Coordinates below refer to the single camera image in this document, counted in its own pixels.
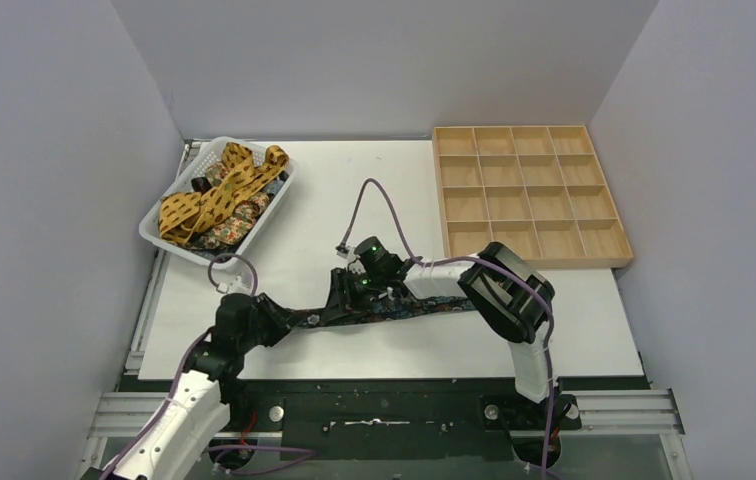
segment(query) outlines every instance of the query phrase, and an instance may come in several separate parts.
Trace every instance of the wooden compartment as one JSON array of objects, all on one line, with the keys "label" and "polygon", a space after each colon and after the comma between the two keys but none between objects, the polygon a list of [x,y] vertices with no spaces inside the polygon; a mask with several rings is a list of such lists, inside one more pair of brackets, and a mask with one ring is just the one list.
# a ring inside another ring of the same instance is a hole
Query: wooden compartment
[{"label": "wooden compartment", "polygon": [[633,258],[580,125],[438,127],[446,255],[507,245],[535,268],[618,268]]},{"label": "wooden compartment", "polygon": [[449,222],[487,220],[484,189],[481,187],[444,188],[443,204]]},{"label": "wooden compartment", "polygon": [[557,154],[593,153],[590,135],[582,126],[549,127],[549,134],[552,136]]},{"label": "wooden compartment", "polygon": [[543,258],[570,259],[584,256],[578,226],[572,220],[534,222]]},{"label": "wooden compartment", "polygon": [[510,128],[476,127],[475,144],[478,146],[478,155],[511,155],[515,153]]},{"label": "wooden compartment", "polygon": [[478,157],[484,185],[522,185],[519,160],[515,155]]},{"label": "wooden compartment", "polygon": [[554,155],[521,155],[519,166],[526,185],[563,185]]},{"label": "wooden compartment", "polygon": [[436,128],[433,141],[439,155],[475,155],[471,128]]},{"label": "wooden compartment", "polygon": [[487,187],[490,220],[531,220],[528,197],[522,187]]},{"label": "wooden compartment", "polygon": [[493,241],[501,242],[519,258],[540,257],[540,245],[532,222],[496,221],[490,224],[493,229]]},{"label": "wooden compartment", "polygon": [[475,187],[481,185],[478,159],[471,157],[440,157],[440,179],[444,187]]},{"label": "wooden compartment", "polygon": [[513,127],[513,143],[520,155],[547,155],[555,153],[549,130],[546,127]]},{"label": "wooden compartment", "polygon": [[449,222],[446,225],[449,255],[478,253],[490,243],[490,226],[487,222]]},{"label": "wooden compartment", "polygon": [[527,187],[534,220],[572,220],[572,206],[564,187]]},{"label": "wooden compartment", "polygon": [[579,220],[578,231],[588,257],[631,257],[631,248],[618,220]]},{"label": "wooden compartment", "polygon": [[604,185],[605,177],[595,155],[558,155],[567,185]]},{"label": "wooden compartment", "polygon": [[567,187],[575,218],[607,219],[616,218],[614,202],[608,188],[604,186]]}]

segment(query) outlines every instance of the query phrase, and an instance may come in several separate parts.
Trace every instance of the cable connector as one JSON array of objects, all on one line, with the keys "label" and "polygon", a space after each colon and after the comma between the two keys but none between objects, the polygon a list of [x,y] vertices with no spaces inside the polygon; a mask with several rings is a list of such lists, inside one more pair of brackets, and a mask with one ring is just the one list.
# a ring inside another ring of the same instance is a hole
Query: cable connector
[{"label": "cable connector", "polygon": [[347,260],[349,258],[349,252],[351,251],[351,247],[347,246],[345,243],[340,242],[339,245],[334,247],[334,250],[337,251],[337,256]]}]

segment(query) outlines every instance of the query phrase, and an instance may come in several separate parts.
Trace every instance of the white wall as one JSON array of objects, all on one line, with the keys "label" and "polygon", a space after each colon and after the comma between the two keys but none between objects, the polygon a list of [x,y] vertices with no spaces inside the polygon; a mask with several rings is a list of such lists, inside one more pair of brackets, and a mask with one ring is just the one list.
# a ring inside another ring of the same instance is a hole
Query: white wall
[{"label": "white wall", "polygon": [[0,478],[72,478],[181,138],[107,0],[0,0]]},{"label": "white wall", "polygon": [[657,0],[113,0],[185,137],[587,123]]},{"label": "white wall", "polygon": [[661,0],[590,132],[636,254],[626,310],[696,478],[756,478],[756,2]]}]

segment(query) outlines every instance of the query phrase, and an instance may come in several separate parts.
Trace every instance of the laundry basket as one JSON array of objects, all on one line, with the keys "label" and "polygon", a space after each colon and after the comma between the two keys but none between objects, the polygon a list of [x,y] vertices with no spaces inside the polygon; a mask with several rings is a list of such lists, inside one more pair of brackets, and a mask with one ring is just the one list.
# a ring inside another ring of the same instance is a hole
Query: laundry basket
[{"label": "laundry basket", "polygon": [[[189,165],[184,169],[184,171],[181,173],[181,175],[175,180],[175,182],[166,190],[166,192],[161,195],[161,197],[165,197],[167,195],[171,195],[175,192],[192,192],[193,188],[190,182],[193,178],[196,177],[203,177],[204,172],[207,170],[208,167],[213,165],[214,163],[218,162],[222,158],[222,152],[225,150],[225,146],[230,143],[234,142],[238,145],[243,145],[245,147],[248,147],[254,156],[254,164],[256,166],[263,165],[265,161],[265,153],[266,153],[266,147],[261,147],[260,145],[256,145],[254,143],[244,142],[242,140],[237,140],[230,137],[219,137],[216,139],[211,140],[207,145],[205,145],[201,151],[198,152],[198,155],[195,157],[195,159],[190,162]],[[290,161],[287,163],[287,166],[284,168],[284,171],[287,172],[287,178],[284,180],[284,184],[281,186],[281,189],[278,190],[278,193],[275,195],[275,198],[272,199],[272,201],[269,203],[269,206],[266,208],[266,211],[263,212],[263,215],[260,216],[260,218],[257,220],[257,223],[254,225],[254,228],[251,229],[251,231],[248,232],[248,235],[242,240],[242,243],[240,244],[239,248],[237,249],[236,253],[241,254],[245,251],[246,248],[248,248],[249,244],[251,244],[252,239],[261,231],[263,230],[264,225],[266,225],[267,222],[270,221],[270,219],[275,215],[278,205],[281,202],[281,199],[286,195],[287,190],[290,188],[290,185],[293,183],[293,179],[295,177],[296,171],[298,170],[298,166],[296,162],[290,158]],[[154,204],[153,207],[151,207],[151,210],[148,211],[147,214],[145,214],[145,217],[142,219],[142,222],[140,222],[139,226],[139,232],[140,235],[142,235],[142,238],[148,240],[149,242],[153,243],[154,246],[162,248],[163,250],[166,250],[169,253],[175,254],[181,258],[185,258],[193,263],[197,263],[199,265],[204,265],[205,267],[210,264],[210,259],[212,258],[212,255],[209,254],[203,254],[202,252],[194,251],[194,250],[186,250],[184,248],[181,248],[177,245],[171,244],[163,239],[160,238],[160,229],[157,227],[157,220],[160,216],[160,200],[157,201],[156,204]],[[234,266],[234,264],[237,262],[237,259],[231,259],[227,262],[223,263],[217,263],[213,266],[213,268],[217,270],[223,270],[223,269],[230,269]]]}]

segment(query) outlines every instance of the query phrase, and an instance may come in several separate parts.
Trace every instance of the white tabletop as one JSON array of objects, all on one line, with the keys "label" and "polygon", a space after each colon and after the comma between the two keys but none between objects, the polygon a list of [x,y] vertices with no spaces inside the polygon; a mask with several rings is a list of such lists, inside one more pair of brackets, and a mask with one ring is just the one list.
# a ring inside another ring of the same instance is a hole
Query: white tabletop
[{"label": "white tabletop", "polygon": [[[321,307],[330,270],[343,266],[339,243],[360,185],[387,189],[411,248],[443,257],[434,161],[428,141],[278,142],[299,163],[279,211],[246,254],[258,291],[292,308]],[[377,190],[361,205],[349,240],[377,235],[404,257]],[[613,274],[607,269],[548,270],[555,288],[551,351],[559,376],[643,375]],[[213,324],[221,297],[203,267],[172,256],[151,319],[139,378],[169,379],[189,342]],[[369,325],[297,330],[246,356],[245,379],[513,377],[507,343],[476,312]]]}]

